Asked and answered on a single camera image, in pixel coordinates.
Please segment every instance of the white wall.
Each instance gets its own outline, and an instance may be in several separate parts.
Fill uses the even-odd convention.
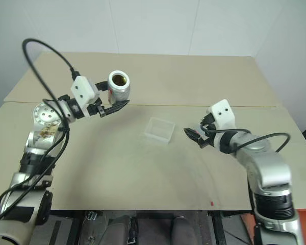
[[[273,59],[272,36],[286,33],[278,23],[288,4],[293,3],[287,0],[0,0],[0,106],[28,68],[21,53],[21,42],[26,37],[39,38],[60,51],[72,52],[253,57],[259,53],[260,67],[277,89],[283,79],[274,79],[274,69],[266,63],[268,57]],[[34,57],[40,53],[39,47],[31,49]],[[285,93],[279,96],[291,113],[296,110],[287,102]],[[305,115],[303,119],[295,113],[293,116],[298,121],[306,120]]]
[[[256,61],[301,130],[306,129],[306,0],[289,0]]]

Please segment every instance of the floor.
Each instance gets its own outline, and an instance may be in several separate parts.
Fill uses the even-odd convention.
[[[140,245],[169,245],[171,219],[179,215],[184,216],[190,222],[199,245],[216,245],[212,219],[207,216],[206,211],[105,211],[95,220],[85,219],[83,221],[79,244],[97,245],[109,222],[123,215],[138,216]],[[154,219],[147,218],[152,215],[155,215]],[[222,222],[227,245],[251,244],[240,216],[224,217]],[[57,223],[60,229],[55,242],[52,243],[51,234]],[[37,227],[34,231],[31,245],[65,245],[70,226],[70,219],[50,216],[45,225]]]

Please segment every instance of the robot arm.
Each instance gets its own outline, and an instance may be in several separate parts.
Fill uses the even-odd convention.
[[[100,90],[109,90],[109,101],[113,102],[110,108],[102,105]],[[82,117],[95,114],[104,117],[122,109],[129,102],[130,80],[122,71],[113,71],[107,82],[97,84],[76,76],[71,91],[74,98],[64,95],[58,99],[68,124]],[[54,101],[43,100],[34,109],[33,119],[19,172],[13,175],[10,188],[0,197],[0,245],[29,244],[34,227],[44,224],[49,217],[53,194],[46,189],[51,186],[52,170],[57,156],[62,153],[65,135],[68,135],[65,143],[68,141],[69,132]]]
[[[290,169],[279,149],[274,151],[265,137],[259,139],[248,130],[237,129],[227,100],[213,105],[207,113],[201,129],[208,139],[189,128],[184,129],[185,133],[201,148],[210,144],[232,154],[246,169],[257,221],[255,244],[304,244],[299,216],[292,203]]]

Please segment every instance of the beige table surface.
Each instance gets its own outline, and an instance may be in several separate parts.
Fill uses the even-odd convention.
[[[70,142],[54,170],[53,209],[249,209],[244,168],[210,146],[201,150],[183,132],[198,126],[205,106],[223,98],[232,105],[237,126],[257,135],[292,135],[281,154],[292,170],[295,207],[306,208],[306,142],[253,58],[66,56],[94,82],[106,80],[114,69],[124,70],[132,91],[130,105],[120,112],[71,124]],[[57,96],[71,94],[70,73],[53,54],[42,54],[36,65]],[[33,102],[43,97],[46,93],[28,71],[0,108],[0,193],[18,170],[33,124]],[[169,144],[143,135],[152,116],[175,122]],[[276,148],[282,141],[271,142]]]

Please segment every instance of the transparent container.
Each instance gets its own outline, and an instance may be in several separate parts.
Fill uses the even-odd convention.
[[[145,129],[145,135],[164,143],[168,143],[171,139],[175,124],[170,121],[151,117]]]

